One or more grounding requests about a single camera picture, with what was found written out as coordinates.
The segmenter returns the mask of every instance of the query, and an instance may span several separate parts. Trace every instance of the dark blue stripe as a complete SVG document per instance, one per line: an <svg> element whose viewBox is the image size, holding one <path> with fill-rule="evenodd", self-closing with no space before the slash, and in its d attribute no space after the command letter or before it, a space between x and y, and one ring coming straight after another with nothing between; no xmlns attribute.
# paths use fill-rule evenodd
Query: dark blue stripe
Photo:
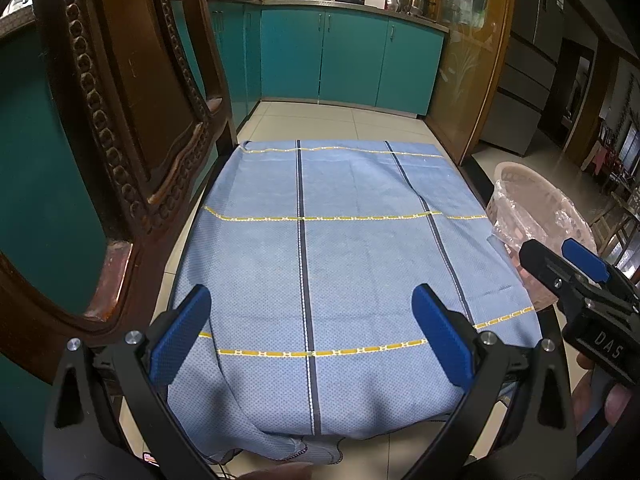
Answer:
<svg viewBox="0 0 640 480"><path fill-rule="evenodd" d="M427 201L424 199L424 197L420 193L418 193L415 190L415 187L411 184L411 181L409 181L409 178L406 176L406 173L404 172L404 168L402 167L402 164L400 164L400 161L396 157L396 154L393 153L391 144L389 144L388 141L386 140L385 140L385 144L387 149L390 152L392 152L391 154L393 155L393 158L396 161L396 165L398 166L400 173L402 173L402 177L404 178L404 181L407 183L407 185L411 188L411 190L415 193L415 195L420 200L420 204L422 204L422 209L424 210L424 212L425 213L431 212L431 209L429 208L429 204L427 204ZM451 279L453 280L453 285L456 287L456 291L458 292L458 296L460 297L460 302L462 303L462 307L465 309L466 318L469 320L471 324L473 324L474 318L471 315L471 309L469 308L469 304L466 302L465 293L462 291L462 285L460 285L460 280L458 279L458 276L456 274L456 269L454 269L453 264L451 263L451 260L447 255L447 251L444 248L444 244L442 243L442 238L440 237L440 232L438 231L438 226L436 225L436 220L433 217L433 215L427 215L427 220L429 221L429 224L431 226L431 232L433 233L433 238L434 240L436 240L436 243L440 248L440 254L442 254L442 259L444 260L444 263L447 266L447 268L450 269Z"/></svg>
<svg viewBox="0 0 640 480"><path fill-rule="evenodd" d="M296 147L300 148L300 141L296 141ZM302 186L302 150L298 150L296 157L296 173L298 181L298 216L303 218L305 215L305 199ZM306 233L305 221L298 220L298 236L300 237L300 274L302 276L302 302L306 326L306 342L308 350L313 352L316 349L314 344L314 325L311 317L311 302L309 296L309 275L306 264ZM307 357L308 372L311 382L311 407L313 411L313 432L314 435L321 434L320 425L320 401L318 398L318 377L316 376L316 358Z"/></svg>

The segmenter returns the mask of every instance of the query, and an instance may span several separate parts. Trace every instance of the tiled floor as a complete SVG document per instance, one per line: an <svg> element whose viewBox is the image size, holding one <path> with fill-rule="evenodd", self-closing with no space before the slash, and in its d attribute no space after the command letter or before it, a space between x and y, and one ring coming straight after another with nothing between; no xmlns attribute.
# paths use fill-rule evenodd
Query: tiled floor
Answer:
<svg viewBox="0 0 640 480"><path fill-rule="evenodd" d="M473 158L493 181L495 167L500 162L517 162L537 171L574 202L576 209L587 222L591 221L608 202L607 196L600 194L600 186L595 183L593 177L583 173L540 131L534 136L524 157L481 142Z"/></svg>
<svg viewBox="0 0 640 480"><path fill-rule="evenodd" d="M427 142L434 144L449 159L428 127L419 120L383 114L368 110L327 105L263 102L239 132L238 140L293 140L293 139L362 139ZM480 164L492 164L490 153ZM193 222L192 212L176 244L164 273L164 280L156 305L156 314L166 308L175 273L188 231ZM572 373L572 384L579 379L578 370ZM498 430L505 408L497 404L473 451L484 456ZM133 451L140 455L146 446L138 433L126 406L120 421ZM409 467L426 450L442 427L441 423L424 422L410 428L363 442L345 440L340 449L344 459L338 465L317 466L315 480L400 480ZM242 452L226 469L233 475L251 472L272 465L270 461Z"/></svg>

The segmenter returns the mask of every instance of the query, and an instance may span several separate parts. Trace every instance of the screw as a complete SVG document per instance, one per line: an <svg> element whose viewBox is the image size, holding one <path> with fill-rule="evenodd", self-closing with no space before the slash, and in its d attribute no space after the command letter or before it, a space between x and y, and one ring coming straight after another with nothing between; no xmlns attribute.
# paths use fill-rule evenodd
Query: screw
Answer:
<svg viewBox="0 0 640 480"><path fill-rule="evenodd" d="M66 342L66 348L75 352L82 346L82 341L80 341L77 337L72 337L69 341Z"/></svg>
<svg viewBox="0 0 640 480"><path fill-rule="evenodd" d="M551 339L543 339L540 346L545 352L553 352L556 349L556 344Z"/></svg>
<svg viewBox="0 0 640 480"><path fill-rule="evenodd" d="M487 346L493 346L498 342L498 336L493 332L482 332L480 334L480 341L482 341Z"/></svg>
<svg viewBox="0 0 640 480"><path fill-rule="evenodd" d="M128 345L137 345L140 341L142 341L143 335L142 332L138 330L132 330L131 332L127 332L124 336L124 341Z"/></svg>

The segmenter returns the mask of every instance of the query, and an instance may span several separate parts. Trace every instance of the stainless steel pot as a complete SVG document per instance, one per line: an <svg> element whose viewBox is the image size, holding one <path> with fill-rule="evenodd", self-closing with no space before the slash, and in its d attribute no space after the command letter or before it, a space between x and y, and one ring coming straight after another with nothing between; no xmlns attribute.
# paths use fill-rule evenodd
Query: stainless steel pot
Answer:
<svg viewBox="0 0 640 480"><path fill-rule="evenodd" d="M426 16L430 5L435 5L435 2L430 2L429 0L404 0L402 2L402 12L413 16Z"/></svg>

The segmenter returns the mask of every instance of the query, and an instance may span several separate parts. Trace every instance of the pink basket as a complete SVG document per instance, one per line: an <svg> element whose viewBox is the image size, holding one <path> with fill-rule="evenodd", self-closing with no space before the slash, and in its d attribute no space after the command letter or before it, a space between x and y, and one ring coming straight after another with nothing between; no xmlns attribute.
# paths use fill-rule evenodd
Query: pink basket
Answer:
<svg viewBox="0 0 640 480"><path fill-rule="evenodd" d="M593 234L574 203L531 168L502 162L496 166L494 177L494 194L486 214L494 225L494 234L504 242L533 306L541 310L558 298L522 268L518 257L522 244L535 238L561 254L562 243L574 238L595 253Z"/></svg>

